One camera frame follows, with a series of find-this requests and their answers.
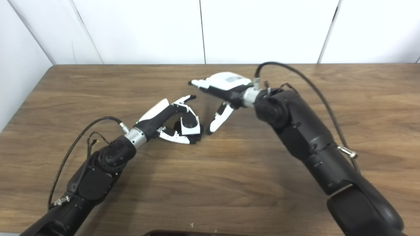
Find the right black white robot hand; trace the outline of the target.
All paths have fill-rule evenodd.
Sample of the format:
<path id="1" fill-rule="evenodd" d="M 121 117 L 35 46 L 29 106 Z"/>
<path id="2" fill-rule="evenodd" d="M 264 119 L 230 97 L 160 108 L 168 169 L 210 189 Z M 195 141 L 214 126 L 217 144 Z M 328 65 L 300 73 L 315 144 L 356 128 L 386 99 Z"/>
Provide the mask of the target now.
<path id="1" fill-rule="evenodd" d="M 260 88 L 259 79 L 251 81 L 232 72 L 221 72 L 206 79 L 191 80 L 188 85 L 222 100 L 206 129 L 208 135 L 215 133 L 234 110 L 253 107 L 258 98 L 267 95 L 267 91 Z"/>

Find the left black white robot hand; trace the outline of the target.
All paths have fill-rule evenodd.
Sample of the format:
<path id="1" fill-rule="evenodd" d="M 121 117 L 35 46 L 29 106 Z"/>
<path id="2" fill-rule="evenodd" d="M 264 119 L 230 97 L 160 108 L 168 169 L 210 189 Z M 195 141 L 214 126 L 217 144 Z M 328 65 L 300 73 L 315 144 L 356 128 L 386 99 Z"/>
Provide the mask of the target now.
<path id="1" fill-rule="evenodd" d="M 203 126 L 191 107 L 186 105 L 187 101 L 194 99 L 196 99 L 195 95 L 187 95 L 173 103 L 169 103 L 168 99 L 159 101 L 135 123 L 124 137 L 135 149 L 156 137 L 173 143 L 195 144 L 201 139 Z M 164 126 L 165 122 L 177 113 L 183 113 L 183 115 L 176 126 L 174 128 Z"/>

